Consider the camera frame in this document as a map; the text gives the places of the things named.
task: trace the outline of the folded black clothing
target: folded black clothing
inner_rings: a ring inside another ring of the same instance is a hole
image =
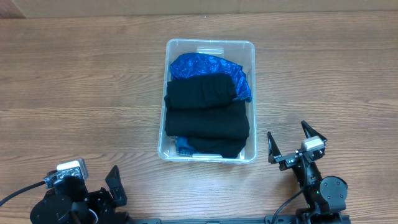
[[[204,154],[219,154],[223,158],[235,159],[246,145],[246,139],[230,140],[189,137],[188,144]]]
[[[169,109],[212,108],[230,104],[235,98],[235,85],[229,75],[200,75],[167,83],[164,98]]]
[[[208,139],[246,139],[249,121],[244,101],[229,105],[192,110],[167,109],[165,131],[168,136]]]

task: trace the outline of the wood grain surface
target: wood grain surface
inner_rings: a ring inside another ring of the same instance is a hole
[[[272,214],[298,186],[267,162],[308,121],[329,141],[317,162],[349,185],[353,223],[398,220],[398,12],[91,17],[0,22],[0,197],[82,157],[89,191],[117,164],[134,218]],[[157,155],[166,43],[249,40],[256,46],[253,164],[173,163]],[[39,187],[0,208],[30,223]],[[282,213],[304,207],[302,196]]]
[[[396,11],[398,0],[1,0],[26,18],[224,14],[260,12]]]

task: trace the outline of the clear plastic bin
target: clear plastic bin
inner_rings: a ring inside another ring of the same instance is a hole
[[[198,52],[225,58],[243,66],[246,80],[249,83],[252,102],[246,103],[246,114],[250,124],[250,133],[246,146],[236,159],[223,159],[221,155],[194,154],[192,156],[178,155],[175,148],[175,137],[169,137],[164,131],[166,107],[164,96],[167,94],[167,82],[171,81],[170,64],[184,53]],[[160,119],[159,143],[157,152],[159,157],[173,162],[227,162],[233,164],[247,164],[254,162],[257,157],[256,132],[256,70],[254,67],[254,45],[246,40],[192,40],[172,39],[167,43],[166,63],[164,70],[164,87],[162,98],[162,115]]]

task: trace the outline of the robotic claw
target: robotic claw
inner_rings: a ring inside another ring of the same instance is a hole
[[[268,132],[269,157],[271,164],[279,163],[281,171],[292,169],[295,178],[304,194],[308,208],[300,208],[295,215],[277,213],[265,218],[233,218],[218,220],[166,220],[131,219],[127,212],[115,212],[117,207],[127,204],[119,169],[114,166],[106,176],[105,182],[109,191],[101,188],[96,192],[88,192],[85,180],[88,171],[83,159],[67,162],[57,166],[44,178],[49,189],[31,211],[30,220],[33,224],[350,224],[349,216],[341,215],[346,208],[347,183],[339,177],[322,178],[315,161],[325,155],[327,139],[312,129],[305,121],[302,127],[307,137],[301,148],[295,153],[282,156]]]

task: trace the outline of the blue cloth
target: blue cloth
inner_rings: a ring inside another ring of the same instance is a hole
[[[235,84],[237,97],[234,100],[246,100],[251,102],[251,91],[246,74],[242,66],[220,57],[187,53],[178,56],[170,65],[173,80],[186,79],[198,75],[226,74],[230,75]]]
[[[182,136],[176,137],[175,148],[178,155],[191,156],[195,153],[200,153],[194,147],[188,145],[188,138]]]

